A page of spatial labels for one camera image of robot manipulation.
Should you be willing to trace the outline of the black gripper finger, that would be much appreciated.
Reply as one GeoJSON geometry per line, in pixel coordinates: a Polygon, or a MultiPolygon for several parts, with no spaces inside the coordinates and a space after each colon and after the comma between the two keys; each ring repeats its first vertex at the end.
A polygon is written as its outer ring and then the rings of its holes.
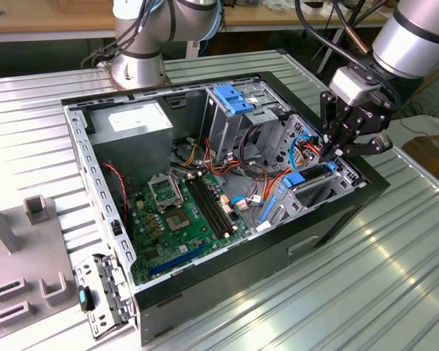
{"type": "Polygon", "coordinates": [[[323,144],[321,156],[353,154],[363,118],[356,107],[347,105],[333,91],[320,94],[323,144]]]}
{"type": "Polygon", "coordinates": [[[369,139],[357,143],[355,140],[336,147],[336,156],[370,156],[382,154],[393,147],[392,140],[385,132],[369,135],[369,139]]]}

